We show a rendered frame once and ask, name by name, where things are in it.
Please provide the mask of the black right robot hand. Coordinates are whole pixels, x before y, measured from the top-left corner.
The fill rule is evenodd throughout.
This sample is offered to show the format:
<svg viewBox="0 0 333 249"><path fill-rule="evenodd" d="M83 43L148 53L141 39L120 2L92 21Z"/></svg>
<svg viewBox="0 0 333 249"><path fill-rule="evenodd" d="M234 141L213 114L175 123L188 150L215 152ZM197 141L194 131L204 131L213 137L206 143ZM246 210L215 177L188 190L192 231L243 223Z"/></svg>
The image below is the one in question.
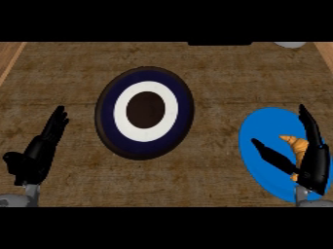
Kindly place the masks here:
<svg viewBox="0 0 333 249"><path fill-rule="evenodd" d="M305 127L305 140L308 142L308 147L305 150L296 183L322 196L330 172L330 152L328 146L321 140L315 119L303 104L299 105L299 120ZM257 150L260 158L280 169L280 158L284 156L268 148L254 138L250 140L250 143Z"/></svg>

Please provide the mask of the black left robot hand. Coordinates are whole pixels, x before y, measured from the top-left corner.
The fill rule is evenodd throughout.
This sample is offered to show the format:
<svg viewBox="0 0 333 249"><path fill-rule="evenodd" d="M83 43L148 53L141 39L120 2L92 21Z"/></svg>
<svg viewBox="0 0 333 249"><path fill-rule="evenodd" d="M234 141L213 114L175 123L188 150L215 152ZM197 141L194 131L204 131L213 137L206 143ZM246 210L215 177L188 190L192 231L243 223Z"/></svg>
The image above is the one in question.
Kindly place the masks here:
<svg viewBox="0 0 333 249"><path fill-rule="evenodd" d="M8 173L15 177L15 186L39 185L43 181L67 123L67 113L58 105L24 151L4 154L2 161L6 163Z"/></svg>

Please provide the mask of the golden brown croissant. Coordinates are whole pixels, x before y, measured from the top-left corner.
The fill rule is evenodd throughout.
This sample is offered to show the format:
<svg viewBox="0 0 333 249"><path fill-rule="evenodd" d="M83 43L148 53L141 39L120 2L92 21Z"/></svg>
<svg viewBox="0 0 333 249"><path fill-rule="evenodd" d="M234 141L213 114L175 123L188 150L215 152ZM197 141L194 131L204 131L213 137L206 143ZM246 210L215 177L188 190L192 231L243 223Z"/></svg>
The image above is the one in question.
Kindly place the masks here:
<svg viewBox="0 0 333 249"><path fill-rule="evenodd" d="M296 182L299 179L299 169L305 157L308 142L305 139L290 135L280 135L280 139L288 144L290 150L296 157L296 163L290 163L285 157L280 158L280 169L290 175L291 181Z"/></svg>

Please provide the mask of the blue plate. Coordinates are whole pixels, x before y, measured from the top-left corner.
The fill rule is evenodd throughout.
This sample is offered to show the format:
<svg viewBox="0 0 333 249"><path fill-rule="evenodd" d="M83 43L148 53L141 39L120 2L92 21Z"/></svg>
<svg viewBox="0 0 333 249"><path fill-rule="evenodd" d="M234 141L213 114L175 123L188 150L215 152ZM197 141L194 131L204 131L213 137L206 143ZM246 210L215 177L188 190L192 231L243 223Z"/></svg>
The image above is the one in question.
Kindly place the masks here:
<svg viewBox="0 0 333 249"><path fill-rule="evenodd" d="M250 140L254 138L260 143L277 151L291 163L296 157L288 144L280 139L280 135L296 136L305 139L305 127L299 120L299 111L291 112L277 107L256 109L244 118L238 130L238 150L249 175L259 185L275 197L287 202L294 202L294 187L299 186L291 181L290 175L272 166L259 156ZM333 163L330 157L330 172L325 191L331 183ZM322 199L315 192L308 191L308 199Z"/></svg>

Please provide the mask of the navy and white ringed plate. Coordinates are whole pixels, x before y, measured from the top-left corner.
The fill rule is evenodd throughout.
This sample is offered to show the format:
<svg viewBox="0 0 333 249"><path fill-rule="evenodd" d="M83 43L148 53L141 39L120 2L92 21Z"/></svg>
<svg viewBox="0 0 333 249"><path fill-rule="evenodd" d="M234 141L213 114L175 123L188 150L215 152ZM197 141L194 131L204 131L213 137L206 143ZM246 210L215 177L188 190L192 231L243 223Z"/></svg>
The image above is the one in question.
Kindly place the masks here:
<svg viewBox="0 0 333 249"><path fill-rule="evenodd" d="M150 160L170 152L188 134L192 118L188 86L160 67L127 70L99 93L95 132L107 149L126 159Z"/></svg>

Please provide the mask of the pale grey round object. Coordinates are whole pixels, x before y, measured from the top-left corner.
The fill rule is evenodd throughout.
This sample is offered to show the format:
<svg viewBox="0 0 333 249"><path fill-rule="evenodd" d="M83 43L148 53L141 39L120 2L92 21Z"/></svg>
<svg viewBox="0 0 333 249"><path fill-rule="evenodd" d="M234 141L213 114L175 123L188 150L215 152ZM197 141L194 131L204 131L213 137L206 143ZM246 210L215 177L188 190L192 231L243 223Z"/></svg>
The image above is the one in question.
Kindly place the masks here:
<svg viewBox="0 0 333 249"><path fill-rule="evenodd" d="M296 49L305 45L305 42L274 42L274 44L285 49Z"/></svg>

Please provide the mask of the brown woven placemat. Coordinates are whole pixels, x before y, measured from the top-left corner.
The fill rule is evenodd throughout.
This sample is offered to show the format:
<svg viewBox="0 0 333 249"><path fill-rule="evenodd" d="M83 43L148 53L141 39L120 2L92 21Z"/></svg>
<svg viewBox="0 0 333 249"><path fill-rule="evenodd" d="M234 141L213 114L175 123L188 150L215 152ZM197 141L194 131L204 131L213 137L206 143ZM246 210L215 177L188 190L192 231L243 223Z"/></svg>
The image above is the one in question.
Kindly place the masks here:
<svg viewBox="0 0 333 249"><path fill-rule="evenodd" d="M0 88L0 205L333 203L313 45L30 43Z"/></svg>

